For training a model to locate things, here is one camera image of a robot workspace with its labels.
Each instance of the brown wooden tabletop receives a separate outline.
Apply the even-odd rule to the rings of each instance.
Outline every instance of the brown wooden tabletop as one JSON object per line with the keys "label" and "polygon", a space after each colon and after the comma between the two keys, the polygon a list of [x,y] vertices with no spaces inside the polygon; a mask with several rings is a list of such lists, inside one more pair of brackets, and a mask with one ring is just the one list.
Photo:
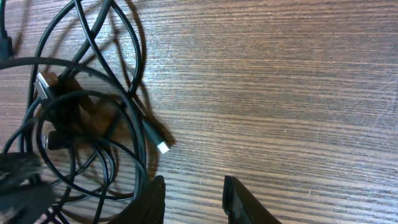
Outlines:
{"label": "brown wooden tabletop", "polygon": [[[7,1],[16,57],[34,55],[67,2]],[[283,223],[398,222],[396,0],[117,2],[146,48],[141,98],[174,139],[149,167],[165,177],[165,223],[227,223],[225,175]],[[101,2],[83,5],[92,26]],[[43,56],[72,59],[84,40],[74,9]],[[96,41],[127,86],[134,49],[114,12]],[[0,147],[21,125],[29,78],[30,67],[0,71]],[[119,170],[126,190],[134,166]],[[92,217],[96,203],[66,208]],[[125,205],[106,202],[102,216]]]}

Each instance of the silver connector tip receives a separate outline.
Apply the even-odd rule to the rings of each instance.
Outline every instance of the silver connector tip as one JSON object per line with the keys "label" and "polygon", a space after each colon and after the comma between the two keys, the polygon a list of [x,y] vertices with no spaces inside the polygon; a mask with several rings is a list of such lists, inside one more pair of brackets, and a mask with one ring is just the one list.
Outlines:
{"label": "silver connector tip", "polygon": [[169,146],[167,145],[167,143],[165,141],[162,141],[162,143],[158,144],[156,147],[162,154],[165,154],[166,152],[168,152],[170,150]]}

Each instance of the cable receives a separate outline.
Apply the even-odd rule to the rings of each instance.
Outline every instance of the cable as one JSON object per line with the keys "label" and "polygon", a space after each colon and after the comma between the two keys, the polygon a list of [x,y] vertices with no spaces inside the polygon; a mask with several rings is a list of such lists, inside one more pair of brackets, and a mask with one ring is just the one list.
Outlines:
{"label": "cable", "polygon": [[[7,37],[7,32],[5,30],[4,24],[4,11],[5,11],[5,0],[0,0],[0,33],[3,36]],[[74,7],[76,6],[76,10],[79,16],[80,23],[82,25],[83,31],[86,35],[86,40],[83,45],[78,50],[77,54],[73,57],[71,61],[61,60],[57,58],[43,58],[41,57],[42,51],[44,49],[44,45],[50,36],[51,32],[54,30],[56,25],[64,18]],[[97,44],[95,43],[95,37],[101,30],[103,22],[109,12],[110,9],[113,9],[115,13],[119,16],[120,20],[125,25],[136,53],[136,67],[133,78],[131,80],[131,86],[126,91],[122,85],[119,83],[118,79],[110,69],[108,63],[104,59],[102,53],[100,52]],[[99,60],[101,66],[106,71],[106,74],[103,74],[97,70],[87,67],[86,65],[80,64],[79,61],[82,59],[87,50],[91,48],[95,53],[96,58]],[[166,145],[166,149],[164,149],[163,144],[165,144],[163,136],[158,132],[158,130],[152,125],[151,122],[145,117],[144,108],[140,108],[139,105],[132,100],[132,97],[136,95],[136,90],[139,85],[141,76],[142,76],[142,68],[143,61],[141,56],[141,49],[139,45],[139,41],[137,38],[134,29],[132,28],[131,23],[129,22],[126,15],[120,9],[120,7],[113,0],[104,0],[101,6],[101,10],[96,18],[96,21],[90,30],[88,27],[88,23],[81,5],[80,0],[71,0],[50,22],[50,24],[45,29],[38,46],[35,51],[34,57],[26,57],[26,58],[18,58],[18,59],[10,59],[6,61],[0,62],[0,70],[18,67],[23,65],[31,65],[32,71],[30,76],[29,83],[29,91],[27,97],[27,110],[22,121],[22,126],[12,135],[12,138],[8,140],[3,153],[7,153],[12,143],[18,139],[19,150],[21,152],[33,152],[33,139],[32,135],[35,133],[35,141],[37,143],[36,147],[39,149],[40,155],[42,159],[46,163],[47,167],[53,172],[53,174],[58,178],[58,180],[52,182],[50,185],[55,186],[61,182],[67,185],[67,188],[62,195],[61,199],[57,201],[56,204],[53,205],[53,212],[46,212],[47,219],[44,223],[59,221],[55,219],[57,216],[62,223],[68,223],[65,217],[62,215],[62,207],[65,204],[69,203],[77,203],[82,200],[88,199],[90,197],[96,197],[99,199],[98,207],[95,212],[95,217],[93,223],[98,223],[100,220],[102,206],[105,200],[134,200],[137,196],[146,188],[148,184],[148,176],[146,171],[146,141],[145,137],[149,139],[155,146],[160,149],[160,145],[162,145],[162,153],[168,151],[168,146]],[[58,80],[60,83],[66,83],[69,80],[75,78],[76,75],[79,75],[81,72],[85,72],[95,78],[99,78],[100,80],[110,84],[119,92],[118,100],[121,103],[118,103],[114,100],[114,98],[109,97],[100,92],[96,91],[88,91],[88,90],[80,90],[80,91],[71,91],[69,93],[64,93],[59,95],[56,99],[43,99],[36,98],[34,99],[35,86],[34,83],[37,81],[38,74],[38,65],[58,65],[65,67],[64,71],[58,76]],[[106,100],[109,104],[115,107],[118,111],[116,113],[114,119],[106,130],[104,136],[95,135],[90,130],[87,130],[84,125],[82,125],[79,118],[75,118],[72,121],[76,124],[77,128],[71,126],[67,122],[65,122],[62,118],[62,110],[69,110],[70,106],[74,105],[74,102],[79,102],[79,100],[84,96],[95,96],[101,98],[102,100]],[[39,105],[42,105],[42,110],[40,113],[34,117],[34,111],[38,108]],[[126,146],[111,140],[111,136],[113,135],[116,126],[123,120],[128,128],[130,138],[132,140],[132,144],[134,147],[134,152],[128,149]],[[62,136],[66,136],[68,142],[86,141],[89,143],[90,148],[93,150],[92,155],[89,159],[78,169],[76,170],[75,165],[75,154],[73,144],[69,145],[68,151],[70,155],[70,173],[68,175],[62,175],[58,169],[54,166],[50,158],[48,157],[46,150],[44,148],[43,134],[42,128],[45,121],[50,121],[54,125],[55,129],[62,134]],[[109,147],[113,147],[119,150],[124,151],[132,160],[132,162],[136,165],[136,181],[134,186],[134,192],[128,194],[118,194],[118,195],[107,195],[108,187],[115,181],[116,179],[116,162],[113,159],[113,155],[108,152]],[[98,187],[94,190],[86,190],[83,187],[78,186],[74,183],[75,177],[82,174],[87,168],[89,168],[90,164],[94,162],[96,159],[99,159],[102,167],[103,167],[103,183],[101,187]],[[31,184],[35,184],[40,182],[40,176],[34,176],[30,179]],[[81,193],[78,196],[70,196],[71,190],[77,190]]]}

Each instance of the wood grain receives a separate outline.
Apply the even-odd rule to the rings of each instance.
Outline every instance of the wood grain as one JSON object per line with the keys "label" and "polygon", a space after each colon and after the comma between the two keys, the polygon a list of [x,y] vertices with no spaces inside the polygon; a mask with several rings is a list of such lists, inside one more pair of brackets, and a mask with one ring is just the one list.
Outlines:
{"label": "wood grain", "polygon": [[[397,1],[117,2],[141,21],[142,82],[155,117],[175,139],[156,167],[167,184],[165,223],[227,223],[224,175],[239,178],[284,223],[398,222]],[[66,3],[7,2],[18,57],[34,54]],[[101,3],[83,4],[92,24]],[[73,10],[44,55],[71,59],[84,39]],[[132,74],[134,51],[115,13],[96,40],[120,80]],[[101,70],[97,61],[91,66]],[[29,73],[0,72],[1,147],[21,123]],[[68,161],[58,158],[66,172]],[[122,160],[120,170],[120,188],[128,190],[132,165]],[[74,208],[92,216],[95,204]],[[103,215],[125,205],[106,202]]]}

